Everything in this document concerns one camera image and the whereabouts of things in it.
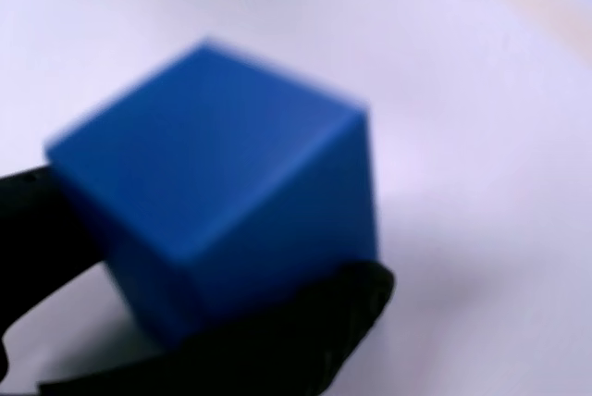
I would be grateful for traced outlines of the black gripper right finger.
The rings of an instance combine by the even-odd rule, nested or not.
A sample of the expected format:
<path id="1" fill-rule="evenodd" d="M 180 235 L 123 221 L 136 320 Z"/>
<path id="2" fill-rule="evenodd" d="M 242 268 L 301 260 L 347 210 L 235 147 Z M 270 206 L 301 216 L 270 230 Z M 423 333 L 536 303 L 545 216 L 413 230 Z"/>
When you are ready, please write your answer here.
<path id="1" fill-rule="evenodd" d="M 136 364 L 43 383 L 42 395 L 319 395 L 387 306 L 395 277 L 354 263 L 286 302 Z"/>

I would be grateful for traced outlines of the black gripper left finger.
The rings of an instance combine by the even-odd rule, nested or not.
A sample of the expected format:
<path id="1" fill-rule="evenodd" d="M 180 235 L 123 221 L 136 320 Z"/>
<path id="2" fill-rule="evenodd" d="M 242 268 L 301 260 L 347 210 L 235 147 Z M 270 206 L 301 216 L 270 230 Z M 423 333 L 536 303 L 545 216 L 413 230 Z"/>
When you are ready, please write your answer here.
<path id="1" fill-rule="evenodd" d="M 48 166 L 1 178 L 1 333 L 103 260 Z"/>

